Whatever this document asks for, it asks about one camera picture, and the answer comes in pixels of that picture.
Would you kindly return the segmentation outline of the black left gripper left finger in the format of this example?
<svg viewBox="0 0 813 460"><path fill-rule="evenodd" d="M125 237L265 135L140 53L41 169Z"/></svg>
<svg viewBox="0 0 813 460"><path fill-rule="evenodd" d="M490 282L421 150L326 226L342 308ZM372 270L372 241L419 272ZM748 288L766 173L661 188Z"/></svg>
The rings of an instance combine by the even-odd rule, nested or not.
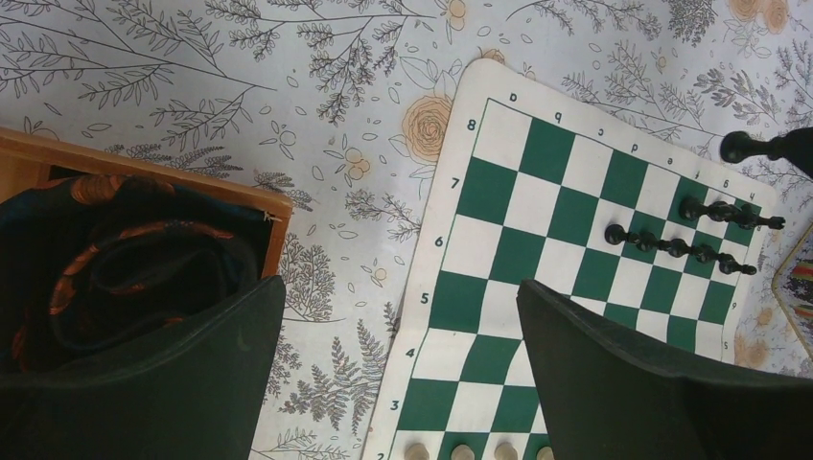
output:
<svg viewBox="0 0 813 460"><path fill-rule="evenodd" d="M267 277L177 324L1 378L5 459L245 459L286 287Z"/></svg>

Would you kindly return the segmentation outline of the black rook piece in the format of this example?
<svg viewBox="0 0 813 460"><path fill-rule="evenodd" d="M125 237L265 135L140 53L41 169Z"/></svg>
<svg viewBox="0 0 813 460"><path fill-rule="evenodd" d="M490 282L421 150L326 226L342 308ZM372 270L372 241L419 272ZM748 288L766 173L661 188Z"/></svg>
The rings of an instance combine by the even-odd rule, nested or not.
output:
<svg viewBox="0 0 813 460"><path fill-rule="evenodd" d="M742 205L734 221L742 229L754 229L759 226L765 226L769 229L781 230L785 226L785 218L761 217L750 203L745 203Z"/></svg>

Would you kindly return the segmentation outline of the black knight piece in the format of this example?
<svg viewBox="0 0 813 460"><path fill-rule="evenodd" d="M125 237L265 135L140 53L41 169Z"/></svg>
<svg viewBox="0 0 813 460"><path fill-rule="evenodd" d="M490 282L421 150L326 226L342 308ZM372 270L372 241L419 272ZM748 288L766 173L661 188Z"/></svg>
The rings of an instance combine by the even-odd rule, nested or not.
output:
<svg viewBox="0 0 813 460"><path fill-rule="evenodd" d="M734 222L738 225L746 222L748 217L748 209L743 210L734 204L725 201L716 201L708 206L707 216L714 221Z"/></svg>

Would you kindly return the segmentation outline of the black pawn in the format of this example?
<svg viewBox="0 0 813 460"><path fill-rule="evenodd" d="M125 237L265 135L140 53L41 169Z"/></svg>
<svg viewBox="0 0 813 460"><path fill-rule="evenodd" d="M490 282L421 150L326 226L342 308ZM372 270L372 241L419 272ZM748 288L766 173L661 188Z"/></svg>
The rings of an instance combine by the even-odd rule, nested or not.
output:
<svg viewBox="0 0 813 460"><path fill-rule="evenodd" d="M659 239L649 231L641 231L636 248L642 252L666 251L670 248L670 241Z"/></svg>
<svg viewBox="0 0 813 460"><path fill-rule="evenodd" d="M697 249L694 246L686 243L683 239L672 239L668 242L666 252L674 258L681 258L683 256L696 256Z"/></svg>
<svg viewBox="0 0 813 460"><path fill-rule="evenodd" d="M679 205L679 214L685 220L699 220L703 216L708 216L709 208L695 196L686 196Z"/></svg>
<svg viewBox="0 0 813 460"><path fill-rule="evenodd" d="M719 270L724 274L742 273L753 276L757 273L755 266L750 264L741 264L731 254L718 254L717 262Z"/></svg>
<svg viewBox="0 0 813 460"><path fill-rule="evenodd" d="M640 235L635 232L625 230L620 224L610 224L604 233L605 241L612 245L619 245L622 243L638 244Z"/></svg>

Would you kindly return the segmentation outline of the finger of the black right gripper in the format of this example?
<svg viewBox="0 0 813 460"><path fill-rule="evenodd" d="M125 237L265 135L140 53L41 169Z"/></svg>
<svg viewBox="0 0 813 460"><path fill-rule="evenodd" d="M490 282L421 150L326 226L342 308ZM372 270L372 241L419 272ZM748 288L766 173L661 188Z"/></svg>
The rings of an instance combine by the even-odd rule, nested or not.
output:
<svg viewBox="0 0 813 460"><path fill-rule="evenodd" d="M784 136L784 158L808 177L813 175L812 138L812 127L793 129Z"/></svg>

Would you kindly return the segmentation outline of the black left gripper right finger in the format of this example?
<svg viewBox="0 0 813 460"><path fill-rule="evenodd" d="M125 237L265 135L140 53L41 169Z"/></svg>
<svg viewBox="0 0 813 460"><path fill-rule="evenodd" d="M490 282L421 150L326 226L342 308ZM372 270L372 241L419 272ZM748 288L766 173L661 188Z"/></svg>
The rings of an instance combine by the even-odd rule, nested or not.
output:
<svg viewBox="0 0 813 460"><path fill-rule="evenodd" d="M699 356L534 280L518 313L558 459L808 459L812 382Z"/></svg>

